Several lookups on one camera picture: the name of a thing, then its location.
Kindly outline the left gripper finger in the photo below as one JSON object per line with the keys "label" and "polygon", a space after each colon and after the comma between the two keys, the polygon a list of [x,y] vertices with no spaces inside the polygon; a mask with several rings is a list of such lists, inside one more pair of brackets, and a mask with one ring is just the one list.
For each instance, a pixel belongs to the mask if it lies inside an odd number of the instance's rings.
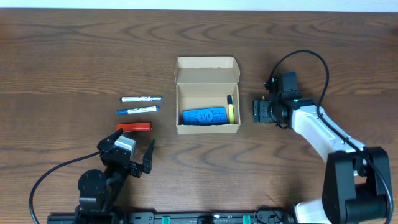
{"label": "left gripper finger", "polygon": [[152,140],[148,150],[146,150],[146,153],[142,158],[142,172],[145,174],[150,174],[152,170],[152,157],[153,157],[154,146],[155,146],[155,139]]}
{"label": "left gripper finger", "polygon": [[109,135],[108,137],[102,139],[98,145],[97,149],[101,152],[106,152],[112,150],[116,147],[116,140],[122,136],[123,128],[119,128],[115,133]]}

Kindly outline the yellow highlighter pen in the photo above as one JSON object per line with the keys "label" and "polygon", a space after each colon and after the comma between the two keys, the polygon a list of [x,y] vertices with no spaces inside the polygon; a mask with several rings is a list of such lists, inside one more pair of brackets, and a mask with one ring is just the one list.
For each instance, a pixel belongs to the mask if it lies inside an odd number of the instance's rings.
{"label": "yellow highlighter pen", "polygon": [[234,124],[235,123],[235,118],[234,118],[234,105],[233,105],[233,97],[232,95],[227,96],[227,101],[228,101],[228,114],[229,114],[229,123]]}

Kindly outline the blue magnetic whiteboard eraser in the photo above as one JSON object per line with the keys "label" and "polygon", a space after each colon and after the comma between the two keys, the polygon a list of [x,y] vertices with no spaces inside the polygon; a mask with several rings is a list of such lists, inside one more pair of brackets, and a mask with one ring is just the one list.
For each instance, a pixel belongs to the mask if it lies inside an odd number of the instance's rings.
{"label": "blue magnetic whiteboard eraser", "polygon": [[228,123],[226,109],[223,107],[186,110],[182,112],[184,125],[210,126]]}

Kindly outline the cardboard box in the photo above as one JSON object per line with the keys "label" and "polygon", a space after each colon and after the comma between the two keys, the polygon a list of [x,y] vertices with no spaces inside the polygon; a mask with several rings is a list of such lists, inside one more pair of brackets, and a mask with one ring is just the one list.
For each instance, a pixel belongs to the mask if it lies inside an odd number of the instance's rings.
{"label": "cardboard box", "polygon": [[[235,134],[241,125],[239,65],[234,57],[178,57],[175,64],[176,128],[179,134]],[[184,111],[222,107],[232,96],[234,123],[186,125]]]}

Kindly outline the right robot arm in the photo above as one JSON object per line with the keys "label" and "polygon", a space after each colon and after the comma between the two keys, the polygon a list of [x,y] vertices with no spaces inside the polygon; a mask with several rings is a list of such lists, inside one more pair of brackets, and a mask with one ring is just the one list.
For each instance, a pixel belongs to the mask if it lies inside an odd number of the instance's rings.
{"label": "right robot arm", "polygon": [[389,156],[368,147],[334,123],[311,98],[304,98],[294,72],[264,84],[267,99],[253,103],[254,122],[293,129],[325,161],[322,197],[294,205],[286,220],[294,223],[360,223],[393,214]]}

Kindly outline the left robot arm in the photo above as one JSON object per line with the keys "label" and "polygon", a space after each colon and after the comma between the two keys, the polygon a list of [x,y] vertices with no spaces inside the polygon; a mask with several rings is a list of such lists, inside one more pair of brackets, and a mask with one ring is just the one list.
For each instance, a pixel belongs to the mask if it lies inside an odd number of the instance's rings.
{"label": "left robot arm", "polygon": [[123,129],[102,139],[97,149],[106,169],[92,169],[79,178],[75,223],[128,223],[127,213],[116,205],[118,195],[129,176],[139,178],[143,173],[150,174],[154,146],[152,140],[139,164],[131,160],[136,141],[123,136]]}

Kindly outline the blue whiteboard marker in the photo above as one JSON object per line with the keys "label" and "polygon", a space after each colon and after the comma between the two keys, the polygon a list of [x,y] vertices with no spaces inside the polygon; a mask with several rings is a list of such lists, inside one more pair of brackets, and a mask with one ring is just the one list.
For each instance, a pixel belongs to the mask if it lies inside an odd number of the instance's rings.
{"label": "blue whiteboard marker", "polygon": [[117,110],[116,115],[149,113],[149,112],[158,111],[159,109],[160,109],[159,106],[148,106],[148,107],[142,107],[142,108],[124,109],[124,110]]}

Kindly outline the black whiteboard marker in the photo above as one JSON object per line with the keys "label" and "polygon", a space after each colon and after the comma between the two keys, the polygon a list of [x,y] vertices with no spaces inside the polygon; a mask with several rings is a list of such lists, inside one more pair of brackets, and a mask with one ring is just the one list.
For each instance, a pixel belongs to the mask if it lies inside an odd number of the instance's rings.
{"label": "black whiteboard marker", "polygon": [[131,103],[131,102],[150,102],[150,101],[162,101],[161,96],[122,96],[120,102]]}

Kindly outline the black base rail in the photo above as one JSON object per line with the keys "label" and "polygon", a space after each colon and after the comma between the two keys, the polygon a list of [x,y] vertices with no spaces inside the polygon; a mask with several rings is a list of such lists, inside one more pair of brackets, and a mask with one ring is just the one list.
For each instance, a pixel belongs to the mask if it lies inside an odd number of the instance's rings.
{"label": "black base rail", "polygon": [[285,224],[295,223],[294,216],[284,210],[259,207],[253,212],[100,214],[76,211],[73,215],[50,215],[47,223],[99,223],[99,224]]}

